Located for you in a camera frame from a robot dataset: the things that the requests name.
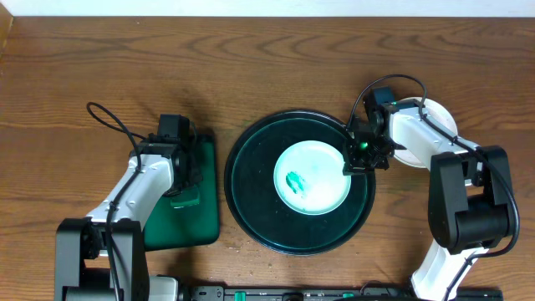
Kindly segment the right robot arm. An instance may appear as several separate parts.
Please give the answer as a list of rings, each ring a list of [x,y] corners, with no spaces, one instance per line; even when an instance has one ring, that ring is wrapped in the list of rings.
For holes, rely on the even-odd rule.
[[[519,236],[507,153],[458,135],[451,113],[421,97],[367,96],[365,121],[351,116],[344,147],[350,174],[387,169],[388,159],[409,153],[430,172],[428,222],[433,242],[413,272],[413,294],[453,300],[471,266],[509,253]]]

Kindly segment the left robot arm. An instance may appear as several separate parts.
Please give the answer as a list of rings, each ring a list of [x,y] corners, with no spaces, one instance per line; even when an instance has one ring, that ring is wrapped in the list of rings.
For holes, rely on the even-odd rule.
[[[149,138],[112,192],[56,232],[57,300],[184,300],[171,276],[152,276],[146,252],[217,239],[215,150],[207,137]]]

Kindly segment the green sponge cloth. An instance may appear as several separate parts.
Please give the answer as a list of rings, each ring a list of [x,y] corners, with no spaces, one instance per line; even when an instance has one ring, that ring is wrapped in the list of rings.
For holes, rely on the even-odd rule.
[[[170,197],[170,205],[175,209],[196,206],[200,203],[199,189],[194,186]]]

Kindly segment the round black tray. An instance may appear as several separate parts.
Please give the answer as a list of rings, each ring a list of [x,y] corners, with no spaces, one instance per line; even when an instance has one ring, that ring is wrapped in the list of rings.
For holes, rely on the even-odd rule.
[[[352,176],[349,194],[333,211],[305,215],[284,204],[273,172],[291,145],[317,140],[343,149],[349,138],[342,121],[314,110],[289,110],[266,116],[237,139],[225,168],[225,194],[239,226],[274,251],[315,255],[347,242],[365,223],[375,198],[375,175]]]

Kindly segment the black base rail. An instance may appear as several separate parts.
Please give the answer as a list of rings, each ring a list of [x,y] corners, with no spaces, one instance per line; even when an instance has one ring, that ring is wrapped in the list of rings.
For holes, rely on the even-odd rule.
[[[367,285],[356,290],[305,288],[223,288],[190,287],[179,300],[188,301],[350,301],[350,300],[419,300],[408,288]]]

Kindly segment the green rectangular tray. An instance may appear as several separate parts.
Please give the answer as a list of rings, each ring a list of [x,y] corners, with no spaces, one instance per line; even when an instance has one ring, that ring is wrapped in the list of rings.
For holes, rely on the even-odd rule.
[[[147,251],[206,245],[219,238],[214,138],[211,135],[200,135],[195,154],[203,175],[203,180],[194,185],[199,189],[200,203],[175,209],[170,205],[170,196],[161,197],[145,224],[144,239]]]

